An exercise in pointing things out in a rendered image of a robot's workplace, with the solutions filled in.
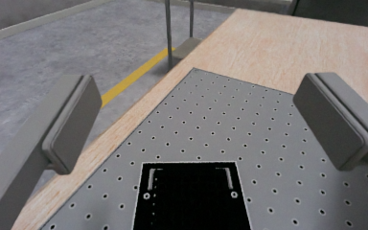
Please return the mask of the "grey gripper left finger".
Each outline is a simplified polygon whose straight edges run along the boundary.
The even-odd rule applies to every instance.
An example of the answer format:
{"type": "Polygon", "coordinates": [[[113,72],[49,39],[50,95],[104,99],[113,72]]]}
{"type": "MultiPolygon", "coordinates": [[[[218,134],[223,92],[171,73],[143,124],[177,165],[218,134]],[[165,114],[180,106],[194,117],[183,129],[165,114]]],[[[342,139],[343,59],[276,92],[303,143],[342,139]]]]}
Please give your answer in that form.
{"type": "Polygon", "coordinates": [[[12,230],[44,170],[75,169],[103,100],[92,75],[62,75],[0,153],[0,230],[12,230]]]}

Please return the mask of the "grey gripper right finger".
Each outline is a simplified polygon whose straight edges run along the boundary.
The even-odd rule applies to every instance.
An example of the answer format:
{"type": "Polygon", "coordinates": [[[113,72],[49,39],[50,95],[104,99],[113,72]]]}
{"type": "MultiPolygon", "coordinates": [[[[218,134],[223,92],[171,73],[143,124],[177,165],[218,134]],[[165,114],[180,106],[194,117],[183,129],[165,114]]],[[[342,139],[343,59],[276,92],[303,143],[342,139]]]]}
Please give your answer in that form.
{"type": "Polygon", "coordinates": [[[338,171],[368,166],[368,103],[337,73],[306,73],[292,101],[338,171]]]}

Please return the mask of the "black well plate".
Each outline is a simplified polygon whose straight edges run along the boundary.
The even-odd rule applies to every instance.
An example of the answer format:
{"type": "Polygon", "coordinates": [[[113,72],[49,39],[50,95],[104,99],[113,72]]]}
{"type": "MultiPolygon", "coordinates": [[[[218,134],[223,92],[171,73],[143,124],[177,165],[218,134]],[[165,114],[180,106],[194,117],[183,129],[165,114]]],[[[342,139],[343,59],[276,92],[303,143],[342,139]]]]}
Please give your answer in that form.
{"type": "Polygon", "coordinates": [[[226,169],[154,170],[148,230],[237,230],[226,169]]]}

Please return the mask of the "grey flat base plate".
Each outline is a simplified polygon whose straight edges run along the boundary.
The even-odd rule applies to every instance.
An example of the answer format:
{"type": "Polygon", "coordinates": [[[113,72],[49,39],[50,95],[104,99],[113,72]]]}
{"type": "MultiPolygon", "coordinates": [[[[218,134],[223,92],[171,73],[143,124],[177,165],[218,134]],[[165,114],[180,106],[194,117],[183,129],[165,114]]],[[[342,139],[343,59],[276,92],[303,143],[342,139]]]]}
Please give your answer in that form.
{"type": "Polygon", "coordinates": [[[36,230],[131,230],[169,161],[237,161],[253,230],[368,230],[368,166],[338,171],[293,96],[193,67],[36,230]]]}

